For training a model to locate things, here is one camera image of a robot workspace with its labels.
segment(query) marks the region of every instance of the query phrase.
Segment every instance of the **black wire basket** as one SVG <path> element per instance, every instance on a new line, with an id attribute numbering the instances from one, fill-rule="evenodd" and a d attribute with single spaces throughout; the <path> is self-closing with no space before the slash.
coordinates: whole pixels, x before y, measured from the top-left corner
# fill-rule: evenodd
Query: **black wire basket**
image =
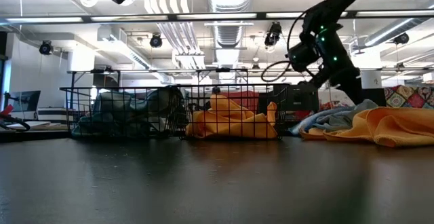
<path id="1" fill-rule="evenodd" d="M 284 136 L 288 84 L 180 86 L 181 138 L 278 139 Z"/>
<path id="2" fill-rule="evenodd" d="M 61 90 L 73 137 L 167 138 L 178 130 L 179 117 L 185 114 L 176 86 Z"/>

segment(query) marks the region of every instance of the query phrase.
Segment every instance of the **table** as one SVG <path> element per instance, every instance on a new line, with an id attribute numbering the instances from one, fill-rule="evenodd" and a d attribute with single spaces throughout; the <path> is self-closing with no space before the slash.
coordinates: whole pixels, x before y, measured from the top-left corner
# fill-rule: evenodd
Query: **table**
<path id="1" fill-rule="evenodd" d="M 432 223 L 434 147 L 0 144 L 0 223 Z"/>

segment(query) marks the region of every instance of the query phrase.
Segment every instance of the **gray towel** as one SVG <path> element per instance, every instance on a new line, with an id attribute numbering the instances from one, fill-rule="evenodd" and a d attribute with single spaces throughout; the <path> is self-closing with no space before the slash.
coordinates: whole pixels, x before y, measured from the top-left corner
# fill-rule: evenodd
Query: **gray towel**
<path id="1" fill-rule="evenodd" d="M 353 118 L 357 113 L 366 109 L 375 109 L 377 107 L 378 105 L 375 102 L 365 99 L 351 111 L 340 111 L 332 115 L 318 117 L 317 123 L 313 124 L 313 126 L 327 132 L 348 130 L 353 127 Z"/>

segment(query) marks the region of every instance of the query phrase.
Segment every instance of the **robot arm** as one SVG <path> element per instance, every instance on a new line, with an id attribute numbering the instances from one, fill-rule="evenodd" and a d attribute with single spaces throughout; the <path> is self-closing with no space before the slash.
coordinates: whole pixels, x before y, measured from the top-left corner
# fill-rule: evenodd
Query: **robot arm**
<path id="1" fill-rule="evenodd" d="M 305 12 L 301 42 L 288 50 L 287 57 L 295 71 L 306 71 L 312 76 L 309 83 L 319 88 L 330 80 L 332 86 L 338 86 L 357 104 L 363 101 L 361 82 L 357 78 L 360 72 L 353 66 L 336 33 L 342 28 L 337 23 L 340 16 L 354 1 L 356 0 L 325 0 L 309 8 Z M 323 63 L 314 75 L 307 66 L 320 57 Z"/>

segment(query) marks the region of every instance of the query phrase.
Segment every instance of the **orange cloth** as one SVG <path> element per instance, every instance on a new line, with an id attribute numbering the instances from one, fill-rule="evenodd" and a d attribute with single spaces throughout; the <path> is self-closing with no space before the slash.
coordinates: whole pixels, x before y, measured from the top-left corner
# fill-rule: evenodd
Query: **orange cloth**
<path id="1" fill-rule="evenodd" d="M 193 123 L 186 127 L 187 136 L 209 138 L 215 136 L 238 136 L 244 138 L 276 138 L 274 129 L 277 105 L 271 102 L 267 116 L 255 115 L 223 95 L 213 94 L 211 109 L 195 111 Z"/>
<path id="2" fill-rule="evenodd" d="M 355 115 L 353 128 L 325 132 L 300 129 L 306 140 L 370 141 L 388 147 L 434 145 L 434 109 L 377 108 Z"/>

